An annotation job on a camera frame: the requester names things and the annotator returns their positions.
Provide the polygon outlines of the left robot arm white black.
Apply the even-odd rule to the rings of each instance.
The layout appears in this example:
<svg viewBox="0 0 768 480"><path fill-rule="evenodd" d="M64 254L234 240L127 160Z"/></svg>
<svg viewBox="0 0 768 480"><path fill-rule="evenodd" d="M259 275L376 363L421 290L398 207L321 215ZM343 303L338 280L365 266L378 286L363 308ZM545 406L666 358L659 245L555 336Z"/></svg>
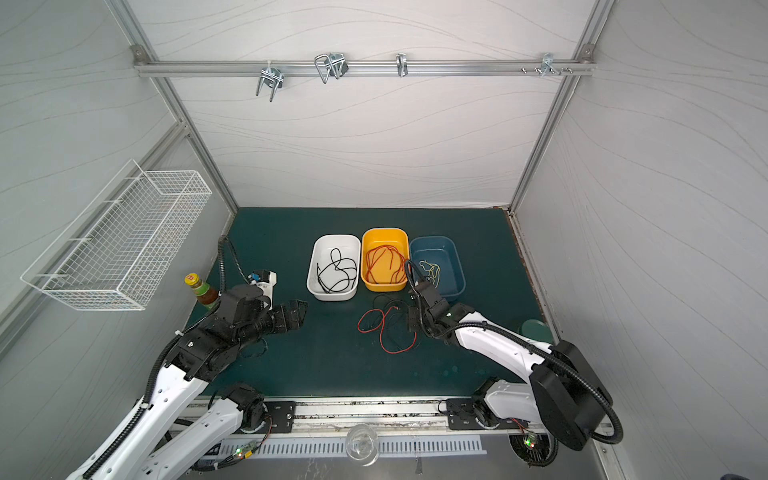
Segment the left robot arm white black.
<svg viewBox="0 0 768 480"><path fill-rule="evenodd" d="M217 305L163 348L142 396L72 479L177 479L229 435L272 429L264 396L238 382L180 433L171 426L188 405L251 344L300 329L308 304L273 301L277 275L256 270L243 283L222 288Z"/></svg>

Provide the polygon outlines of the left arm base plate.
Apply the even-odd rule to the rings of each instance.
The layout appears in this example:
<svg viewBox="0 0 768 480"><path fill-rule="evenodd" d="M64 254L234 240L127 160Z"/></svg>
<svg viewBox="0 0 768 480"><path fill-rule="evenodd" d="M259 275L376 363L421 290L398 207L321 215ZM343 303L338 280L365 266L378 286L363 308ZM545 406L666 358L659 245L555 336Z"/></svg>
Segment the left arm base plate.
<svg viewBox="0 0 768 480"><path fill-rule="evenodd" d="M266 401L248 407L239 433L290 433L293 428L297 403L294 401Z"/></svg>

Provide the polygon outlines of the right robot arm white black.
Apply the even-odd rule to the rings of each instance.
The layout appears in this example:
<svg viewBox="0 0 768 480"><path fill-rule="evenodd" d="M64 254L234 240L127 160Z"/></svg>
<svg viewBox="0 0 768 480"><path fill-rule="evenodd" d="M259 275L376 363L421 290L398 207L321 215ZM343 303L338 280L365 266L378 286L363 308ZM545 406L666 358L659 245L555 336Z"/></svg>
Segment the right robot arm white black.
<svg viewBox="0 0 768 480"><path fill-rule="evenodd" d="M621 443L624 428L613 399L574 344L535 341L468 305L449 303L411 260L405 263L405 274L423 332L479 353L525 381L532 394L527 409L554 441L575 451L588 440Z"/></svg>

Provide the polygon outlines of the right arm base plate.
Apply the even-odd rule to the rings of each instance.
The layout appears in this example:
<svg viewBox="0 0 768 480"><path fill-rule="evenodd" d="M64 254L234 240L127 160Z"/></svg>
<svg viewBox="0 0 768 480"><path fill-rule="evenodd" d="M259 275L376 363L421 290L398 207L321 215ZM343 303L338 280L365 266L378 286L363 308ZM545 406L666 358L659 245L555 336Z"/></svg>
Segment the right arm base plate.
<svg viewBox="0 0 768 480"><path fill-rule="evenodd" d="M440 411L452 431L494 430L499 426L499 419L482 400L449 398Z"/></svg>

